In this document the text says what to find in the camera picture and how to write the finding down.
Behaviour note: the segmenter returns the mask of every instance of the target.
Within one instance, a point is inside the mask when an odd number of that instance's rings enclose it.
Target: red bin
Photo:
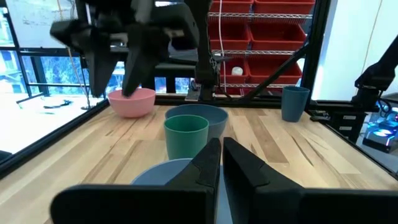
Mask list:
[[[224,65],[221,65],[221,83],[224,83]],[[243,75],[232,75],[232,69],[234,67],[241,67],[243,69]],[[228,62],[225,62],[225,77],[227,84],[243,84],[249,79],[249,66],[248,62],[243,58],[233,58]]]
[[[252,50],[297,50],[304,44],[300,25],[254,22],[250,26]]]
[[[250,88],[227,88],[226,92],[229,95],[240,95],[240,96],[244,96],[247,93],[249,93],[252,89]],[[222,95],[223,92],[220,91],[218,88],[216,89],[216,94]]]
[[[209,22],[208,33],[212,50],[221,50],[218,22]],[[250,33],[242,22],[221,22],[221,38],[224,50],[247,50]]]
[[[254,0],[227,0],[223,1],[221,12],[249,13]],[[210,12],[220,11],[220,0],[214,0]]]
[[[273,75],[287,59],[289,59],[288,55],[264,55],[262,57],[249,58],[249,82],[255,84],[262,83]],[[303,73],[296,63],[273,84],[295,85],[302,75]]]
[[[254,13],[308,14],[314,4],[315,0],[255,0]]]

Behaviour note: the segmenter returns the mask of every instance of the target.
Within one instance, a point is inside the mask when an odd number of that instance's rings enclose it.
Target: blue cup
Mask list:
[[[310,90],[307,88],[287,86],[282,91],[282,119],[288,122],[300,121]]]

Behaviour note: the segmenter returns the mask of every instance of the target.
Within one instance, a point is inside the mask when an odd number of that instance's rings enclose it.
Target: whiteboard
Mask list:
[[[64,20],[77,18],[74,0],[59,0]],[[53,21],[60,21],[57,0],[6,0],[20,48],[65,48],[50,36]]]

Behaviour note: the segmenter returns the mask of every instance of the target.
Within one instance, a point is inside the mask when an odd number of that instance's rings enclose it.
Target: pink bowl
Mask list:
[[[109,103],[112,109],[125,118],[138,118],[146,115],[154,109],[155,90],[147,88],[137,89],[130,97],[122,95],[121,90],[108,94]]]

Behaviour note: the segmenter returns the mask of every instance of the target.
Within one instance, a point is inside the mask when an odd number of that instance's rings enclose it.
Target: electronic device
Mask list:
[[[362,143],[373,149],[390,153],[398,148],[398,108],[388,113],[373,113]]]
[[[233,223],[396,223],[398,193],[305,189],[232,138],[223,165]],[[164,186],[77,185],[51,204],[54,224],[215,223],[221,144],[212,139]]]

